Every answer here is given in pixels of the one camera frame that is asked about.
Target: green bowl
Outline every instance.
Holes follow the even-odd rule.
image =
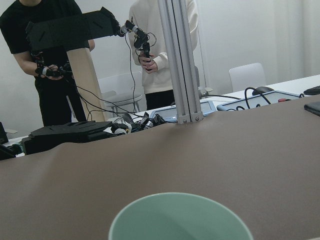
[[[179,192],[142,197],[113,220],[109,240],[253,240],[244,222],[211,199]]]

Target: brown tabletop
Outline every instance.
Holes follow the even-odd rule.
[[[146,195],[184,192],[234,211],[256,240],[320,236],[320,95],[164,124],[0,161],[0,239],[107,240]]]

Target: black keyboard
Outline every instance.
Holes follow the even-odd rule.
[[[320,86],[315,86],[315,87],[309,88],[309,89],[305,90],[303,93],[306,95],[320,94]]]

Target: neck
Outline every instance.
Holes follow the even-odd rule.
[[[19,2],[27,7],[34,7],[38,5],[42,0],[19,0]]]

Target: computer mouse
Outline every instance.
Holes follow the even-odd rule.
[[[267,92],[274,91],[271,87],[268,86],[258,86],[255,90],[253,90],[252,95],[264,94]]]

